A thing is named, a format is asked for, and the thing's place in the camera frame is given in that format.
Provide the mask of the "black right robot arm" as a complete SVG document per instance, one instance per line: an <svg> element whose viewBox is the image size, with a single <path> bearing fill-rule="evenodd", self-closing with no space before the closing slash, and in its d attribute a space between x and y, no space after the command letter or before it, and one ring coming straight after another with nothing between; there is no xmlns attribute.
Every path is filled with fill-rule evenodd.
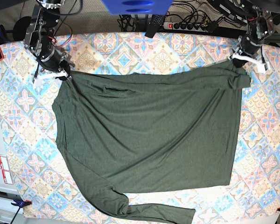
<svg viewBox="0 0 280 224"><path fill-rule="evenodd" d="M38 65L30 80L34 85L44 79L71 80L67 53L56 46L55 27L60 20L63 0L38 0L24 37L24 48L31 52Z"/></svg>

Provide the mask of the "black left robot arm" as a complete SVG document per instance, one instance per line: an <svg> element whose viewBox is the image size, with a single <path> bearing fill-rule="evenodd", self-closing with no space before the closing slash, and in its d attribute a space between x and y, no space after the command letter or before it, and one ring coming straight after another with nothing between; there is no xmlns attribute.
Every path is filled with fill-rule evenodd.
<svg viewBox="0 0 280 224"><path fill-rule="evenodd" d="M258 62L257 54L262 53L265 39L275 32L272 13L280 14L280 0L242 0L235 5L243 11L248 25L247 33L232 46L230 59L240 68L247 62Z"/></svg>

